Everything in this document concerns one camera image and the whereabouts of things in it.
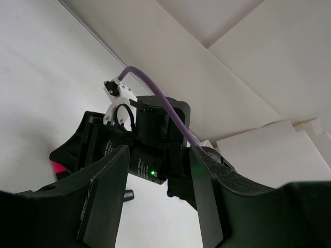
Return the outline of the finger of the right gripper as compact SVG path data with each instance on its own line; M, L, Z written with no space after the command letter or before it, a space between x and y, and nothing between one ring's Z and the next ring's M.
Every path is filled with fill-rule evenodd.
M85 164L92 131L89 118L92 115L93 112L86 111L73 136L50 153L49 159L59 164L69 174L79 171Z

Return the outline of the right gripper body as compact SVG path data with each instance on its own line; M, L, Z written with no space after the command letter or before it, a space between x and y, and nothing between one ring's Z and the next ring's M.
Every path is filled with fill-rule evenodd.
M101 113L85 112L80 168L102 159L120 145L130 150L129 173L156 184L168 183L168 197L178 197L196 208L186 139L155 96L140 96L116 107L129 115L131 130L115 117L104 125Z

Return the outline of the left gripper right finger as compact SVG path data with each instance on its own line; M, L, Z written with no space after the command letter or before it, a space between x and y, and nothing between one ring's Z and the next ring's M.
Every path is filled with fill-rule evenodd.
M330 182L274 189L197 146L190 166L204 247L330 247Z

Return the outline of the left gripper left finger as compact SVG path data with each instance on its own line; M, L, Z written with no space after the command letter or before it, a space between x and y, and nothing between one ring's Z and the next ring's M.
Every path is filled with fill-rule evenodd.
M129 148L38 191L1 192L1 247L114 247Z

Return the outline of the pink highlighter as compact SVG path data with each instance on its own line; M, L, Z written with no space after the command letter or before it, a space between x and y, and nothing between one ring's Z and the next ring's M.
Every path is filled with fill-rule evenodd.
M59 181L59 180L62 180L68 176L70 176L70 172L67 171L62 165L54 162L54 161L51 161L51 165L52 165L52 168L54 170L54 173L55 173L55 177L56 177L56 180Z

